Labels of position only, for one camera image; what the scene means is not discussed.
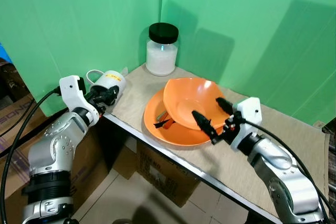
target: beige tabletop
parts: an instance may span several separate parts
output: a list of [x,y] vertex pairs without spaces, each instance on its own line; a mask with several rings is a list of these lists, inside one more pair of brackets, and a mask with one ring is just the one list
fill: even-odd
[[[137,131],[151,135],[143,124],[143,113],[147,102],[166,82],[172,78],[195,77],[190,72],[176,68],[169,76],[157,77],[150,74],[144,65],[126,76],[127,87],[113,108],[112,114]],[[221,87],[227,100],[237,102],[246,96]],[[291,118],[267,106],[261,106],[262,126],[275,133],[287,143],[305,163],[317,186],[328,194],[328,142],[321,130]],[[266,186],[247,162],[247,157],[234,152],[224,141],[213,146],[201,145],[183,148],[157,140],[172,153],[213,176],[226,187],[252,204],[277,216]]]

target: orange bowl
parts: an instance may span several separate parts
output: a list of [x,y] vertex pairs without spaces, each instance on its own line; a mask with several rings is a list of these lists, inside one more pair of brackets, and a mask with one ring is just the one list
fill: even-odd
[[165,127],[155,127],[158,116],[166,111],[163,104],[163,89],[156,93],[147,103],[143,119],[146,128],[158,139],[177,146],[196,146],[210,141],[209,137],[202,131],[194,131],[183,127],[178,123],[173,123],[166,129]]
[[216,98],[224,97],[216,83],[203,78],[171,79],[167,82],[163,102],[168,114],[180,125],[193,130],[198,127],[192,111],[211,119],[212,126],[217,129],[223,126],[229,117],[217,104]]

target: green wall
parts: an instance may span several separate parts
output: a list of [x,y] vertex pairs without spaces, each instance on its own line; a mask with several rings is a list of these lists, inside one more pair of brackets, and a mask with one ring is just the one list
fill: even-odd
[[[38,100],[60,77],[130,70],[151,23],[180,29],[177,65],[309,124],[335,116],[336,0],[0,0],[0,41]],[[50,98],[50,115],[64,105]]]
[[[160,1],[0,0],[0,41],[39,100],[61,77],[143,63]],[[42,109],[51,115],[63,106],[51,97]]]
[[177,65],[309,124],[335,117],[336,0],[163,0]]

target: black jar lid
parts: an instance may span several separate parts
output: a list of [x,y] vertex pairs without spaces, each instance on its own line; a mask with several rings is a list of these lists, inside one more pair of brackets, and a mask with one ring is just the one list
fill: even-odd
[[168,23],[155,23],[149,27],[149,38],[160,44],[172,44],[179,36],[178,28]]

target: table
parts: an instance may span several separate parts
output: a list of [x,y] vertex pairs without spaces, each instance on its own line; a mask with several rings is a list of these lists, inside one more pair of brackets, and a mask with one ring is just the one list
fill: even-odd
[[[213,146],[176,147],[156,139],[143,122],[147,102],[172,78],[195,77],[181,68],[165,77],[150,74],[145,65],[126,76],[127,87],[114,108],[105,117],[124,128],[154,150],[190,170],[202,181],[238,204],[265,218],[281,223],[263,181],[255,174],[241,152],[234,152],[221,141]],[[237,102],[246,96],[220,87],[226,99]],[[280,137],[305,163],[315,183],[328,195],[328,140],[319,129],[291,118],[267,106],[261,106],[262,126]]]

